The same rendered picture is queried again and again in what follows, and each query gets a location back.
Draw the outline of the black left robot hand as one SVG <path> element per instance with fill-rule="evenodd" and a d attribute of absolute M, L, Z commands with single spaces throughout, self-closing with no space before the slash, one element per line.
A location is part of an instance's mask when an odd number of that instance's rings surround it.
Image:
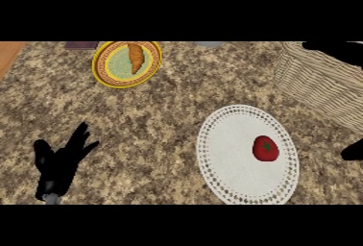
<path fill-rule="evenodd" d="M 40 171 L 40 180 L 36 198 L 44 201 L 43 196 L 56 194 L 62 197 L 72 184 L 78 164 L 99 142 L 86 145 L 90 137 L 89 124 L 83 122 L 62 148 L 55 152 L 44 139 L 34 141 L 36 167 Z"/>

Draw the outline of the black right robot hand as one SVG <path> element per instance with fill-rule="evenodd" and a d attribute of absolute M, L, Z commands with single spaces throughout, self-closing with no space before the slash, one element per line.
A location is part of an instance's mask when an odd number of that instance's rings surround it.
<path fill-rule="evenodd" d="M 341 156 L 344 160 L 363 160 L 363 138 L 344 148 Z"/>

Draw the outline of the red tomato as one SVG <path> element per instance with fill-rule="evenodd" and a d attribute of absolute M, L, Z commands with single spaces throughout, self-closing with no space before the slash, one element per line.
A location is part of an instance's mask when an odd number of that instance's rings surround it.
<path fill-rule="evenodd" d="M 252 154 L 260 161 L 276 161 L 279 157 L 278 145 L 266 135 L 260 135 L 254 140 Z"/>

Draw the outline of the striped wicker basket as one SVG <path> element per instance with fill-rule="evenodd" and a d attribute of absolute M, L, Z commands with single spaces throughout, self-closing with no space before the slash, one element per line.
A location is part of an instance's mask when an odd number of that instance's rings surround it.
<path fill-rule="evenodd" d="M 281 45 L 278 89 L 363 135 L 363 69 L 307 50 L 300 41 L 282 41 Z"/>

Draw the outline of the white round lace placemat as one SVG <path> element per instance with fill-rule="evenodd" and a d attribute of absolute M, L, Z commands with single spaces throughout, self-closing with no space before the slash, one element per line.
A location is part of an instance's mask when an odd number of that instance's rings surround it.
<path fill-rule="evenodd" d="M 278 145 L 276 161 L 252 154 L 260 135 Z M 229 205 L 282 205 L 300 179 L 300 159 L 291 136 L 273 116 L 248 105 L 230 105 L 208 115 L 196 142 L 199 172 Z"/>

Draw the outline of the yellow rimmed patterned plate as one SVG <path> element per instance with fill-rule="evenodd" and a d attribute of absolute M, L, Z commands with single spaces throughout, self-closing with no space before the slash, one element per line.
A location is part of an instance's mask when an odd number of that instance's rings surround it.
<path fill-rule="evenodd" d="M 136 74 L 129 59 L 130 43 L 143 49 L 145 62 Z M 155 41 L 108 41 L 100 45 L 93 60 L 92 72 L 98 81 L 109 87 L 127 88 L 145 83 L 162 64 L 162 49 Z"/>

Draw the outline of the brown wooden surface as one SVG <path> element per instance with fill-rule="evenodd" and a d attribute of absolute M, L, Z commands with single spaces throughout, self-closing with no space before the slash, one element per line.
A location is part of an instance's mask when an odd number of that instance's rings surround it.
<path fill-rule="evenodd" d="M 3 79 L 25 43 L 0 41 L 0 80 Z"/>

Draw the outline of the orange carrot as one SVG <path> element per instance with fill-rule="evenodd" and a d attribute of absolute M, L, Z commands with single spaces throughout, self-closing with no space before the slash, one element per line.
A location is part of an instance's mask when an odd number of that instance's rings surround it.
<path fill-rule="evenodd" d="M 130 43 L 127 45 L 127 48 L 129 48 L 129 59 L 131 63 L 131 73 L 136 74 L 145 62 L 143 49 L 134 43 Z"/>

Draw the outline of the dark purple flat object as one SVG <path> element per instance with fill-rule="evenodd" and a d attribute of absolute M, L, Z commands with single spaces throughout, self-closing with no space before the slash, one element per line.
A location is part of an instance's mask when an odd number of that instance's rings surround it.
<path fill-rule="evenodd" d="M 92 50 L 98 47 L 98 41 L 68 41 L 65 43 L 67 49 Z"/>

